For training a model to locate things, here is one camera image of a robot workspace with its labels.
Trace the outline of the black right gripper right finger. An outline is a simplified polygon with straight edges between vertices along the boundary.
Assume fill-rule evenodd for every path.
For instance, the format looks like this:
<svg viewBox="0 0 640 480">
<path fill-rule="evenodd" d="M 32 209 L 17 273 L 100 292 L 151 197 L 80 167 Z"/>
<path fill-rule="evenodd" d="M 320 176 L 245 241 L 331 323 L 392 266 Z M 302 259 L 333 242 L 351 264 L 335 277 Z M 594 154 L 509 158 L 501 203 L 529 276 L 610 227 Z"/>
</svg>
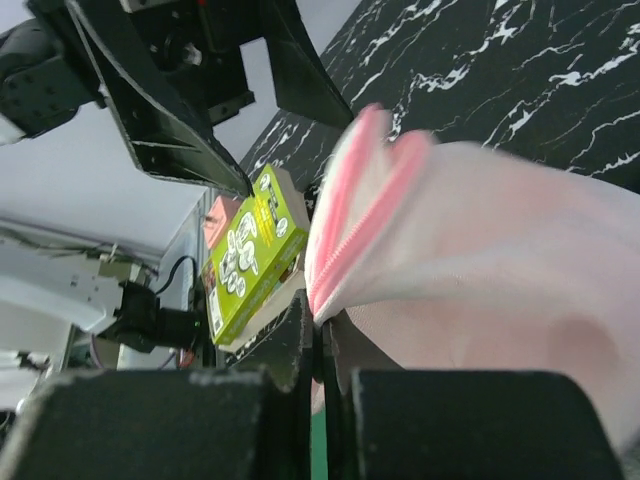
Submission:
<svg viewBox="0 0 640 480">
<path fill-rule="evenodd" d="M 588 396 L 548 371 L 402 370 L 346 319 L 322 342 L 333 479 L 619 479 Z"/>
</svg>

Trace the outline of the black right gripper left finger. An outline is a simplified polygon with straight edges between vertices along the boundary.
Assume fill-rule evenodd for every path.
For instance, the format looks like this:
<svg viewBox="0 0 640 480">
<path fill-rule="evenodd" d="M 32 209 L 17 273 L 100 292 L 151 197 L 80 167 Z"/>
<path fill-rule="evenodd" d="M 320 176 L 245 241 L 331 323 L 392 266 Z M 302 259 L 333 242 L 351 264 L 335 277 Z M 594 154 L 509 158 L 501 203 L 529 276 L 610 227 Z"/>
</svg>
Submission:
<svg viewBox="0 0 640 480">
<path fill-rule="evenodd" d="M 76 370 L 26 401 L 5 479 L 307 479 L 312 319 L 298 291 L 228 369 Z"/>
</svg>

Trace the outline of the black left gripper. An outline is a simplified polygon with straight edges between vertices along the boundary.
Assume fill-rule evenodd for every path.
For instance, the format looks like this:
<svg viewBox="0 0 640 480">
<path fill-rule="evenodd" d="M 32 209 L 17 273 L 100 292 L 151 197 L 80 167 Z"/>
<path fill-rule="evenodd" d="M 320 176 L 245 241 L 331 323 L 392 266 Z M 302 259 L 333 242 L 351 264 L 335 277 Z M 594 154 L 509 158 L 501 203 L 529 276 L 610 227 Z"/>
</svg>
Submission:
<svg viewBox="0 0 640 480">
<path fill-rule="evenodd" d="M 280 109 L 324 125 L 354 119 L 294 1 L 26 6 L 31 18 L 1 35 L 4 138 L 35 138 L 69 122 L 85 104 L 103 107 L 100 79 L 139 170 L 251 196 L 251 180 L 193 106 L 217 125 L 254 103 L 241 48 L 260 38 Z"/>
</svg>

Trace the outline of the white mesh laundry bag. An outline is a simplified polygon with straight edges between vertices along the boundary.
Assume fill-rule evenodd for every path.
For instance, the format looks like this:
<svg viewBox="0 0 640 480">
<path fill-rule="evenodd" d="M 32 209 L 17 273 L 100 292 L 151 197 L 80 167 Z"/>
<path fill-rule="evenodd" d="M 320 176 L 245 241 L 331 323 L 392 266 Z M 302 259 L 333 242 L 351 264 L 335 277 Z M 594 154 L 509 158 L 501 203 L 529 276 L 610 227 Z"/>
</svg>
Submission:
<svg viewBox="0 0 640 480">
<path fill-rule="evenodd" d="M 338 140 L 305 258 L 308 303 L 405 368 L 576 381 L 617 450 L 639 437 L 639 197 L 364 108 Z"/>
</svg>

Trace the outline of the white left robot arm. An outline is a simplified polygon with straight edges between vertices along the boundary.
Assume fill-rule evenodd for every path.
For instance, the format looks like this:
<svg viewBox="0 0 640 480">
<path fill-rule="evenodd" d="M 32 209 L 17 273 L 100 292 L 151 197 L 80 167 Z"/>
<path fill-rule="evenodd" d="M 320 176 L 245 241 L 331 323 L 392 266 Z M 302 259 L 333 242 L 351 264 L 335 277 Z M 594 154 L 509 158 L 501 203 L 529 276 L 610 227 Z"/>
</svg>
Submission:
<svg viewBox="0 0 640 480">
<path fill-rule="evenodd" d="M 254 102 L 241 55 L 266 42 L 277 106 L 337 129 L 353 113 L 293 1 L 31 1 L 1 36 L 1 140 L 34 139 L 94 103 L 112 114 L 134 166 L 159 180 L 244 199 L 246 171 L 216 125 Z M 131 280 L 60 263 L 62 248 L 1 231 L 1 344 L 45 353 L 55 323 L 148 353 L 204 334 L 201 301 L 163 307 Z"/>
</svg>

